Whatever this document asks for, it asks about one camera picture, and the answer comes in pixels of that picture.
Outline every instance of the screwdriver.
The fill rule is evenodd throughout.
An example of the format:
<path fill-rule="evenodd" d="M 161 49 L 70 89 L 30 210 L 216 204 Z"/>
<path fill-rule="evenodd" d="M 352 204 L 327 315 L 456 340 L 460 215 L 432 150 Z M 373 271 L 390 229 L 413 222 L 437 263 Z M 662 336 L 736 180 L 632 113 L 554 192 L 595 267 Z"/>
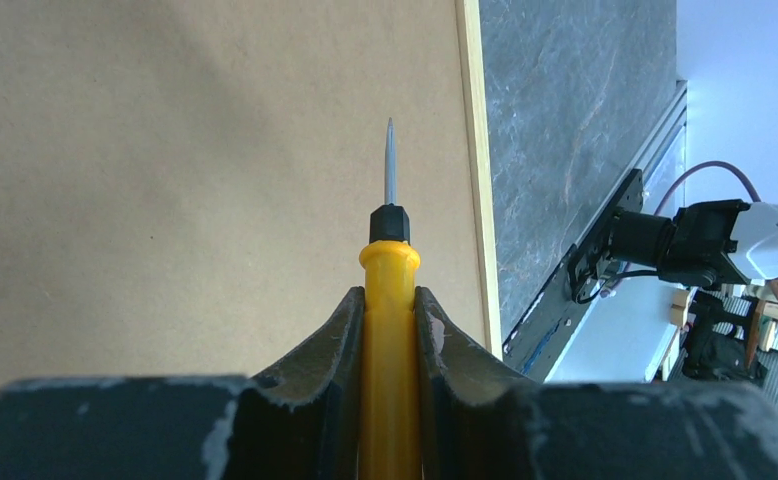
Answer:
<path fill-rule="evenodd" d="M 395 129 L 386 128 L 384 204 L 371 214 L 365 269 L 359 478 L 421 478 L 413 302 L 421 258 L 397 201 Z"/>

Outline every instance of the brown board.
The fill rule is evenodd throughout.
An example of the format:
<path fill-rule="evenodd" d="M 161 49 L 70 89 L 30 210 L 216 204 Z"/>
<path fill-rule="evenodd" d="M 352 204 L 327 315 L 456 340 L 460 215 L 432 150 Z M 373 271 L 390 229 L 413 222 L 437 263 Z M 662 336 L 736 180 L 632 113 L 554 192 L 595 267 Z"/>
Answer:
<path fill-rule="evenodd" d="M 418 283 L 483 342 L 457 18 L 0 2 L 0 385 L 286 353 L 362 283 L 390 116 Z"/>

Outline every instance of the yellow screwdriver handle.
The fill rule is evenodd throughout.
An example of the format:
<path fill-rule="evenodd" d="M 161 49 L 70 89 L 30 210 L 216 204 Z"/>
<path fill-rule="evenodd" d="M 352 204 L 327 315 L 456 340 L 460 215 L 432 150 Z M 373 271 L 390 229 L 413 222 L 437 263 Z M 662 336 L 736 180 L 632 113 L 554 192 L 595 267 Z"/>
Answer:
<path fill-rule="evenodd" d="M 359 478 L 421 478 L 418 354 L 413 302 L 421 258 L 409 244 L 376 241 L 360 253 L 365 320 Z"/>

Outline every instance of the wooden frame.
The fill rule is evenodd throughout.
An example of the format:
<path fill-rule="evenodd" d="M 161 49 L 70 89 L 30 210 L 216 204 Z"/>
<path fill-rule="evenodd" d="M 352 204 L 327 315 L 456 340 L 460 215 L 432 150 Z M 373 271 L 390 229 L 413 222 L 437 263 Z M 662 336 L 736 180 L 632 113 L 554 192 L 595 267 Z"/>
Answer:
<path fill-rule="evenodd" d="M 501 309 L 498 298 L 492 176 L 489 169 L 489 126 L 486 119 L 486 90 L 483 80 L 480 6 L 478 0 L 457 0 L 456 6 L 478 268 L 483 297 L 484 333 L 486 348 L 500 359 L 502 358 Z"/>

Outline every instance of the stone countertop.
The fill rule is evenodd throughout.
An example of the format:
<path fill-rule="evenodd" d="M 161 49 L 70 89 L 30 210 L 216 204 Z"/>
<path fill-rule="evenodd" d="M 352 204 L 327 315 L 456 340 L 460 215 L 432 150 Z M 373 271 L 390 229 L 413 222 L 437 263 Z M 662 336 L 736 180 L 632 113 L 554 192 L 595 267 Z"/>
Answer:
<path fill-rule="evenodd" d="M 481 0 L 502 337 L 675 90 L 674 0 Z"/>

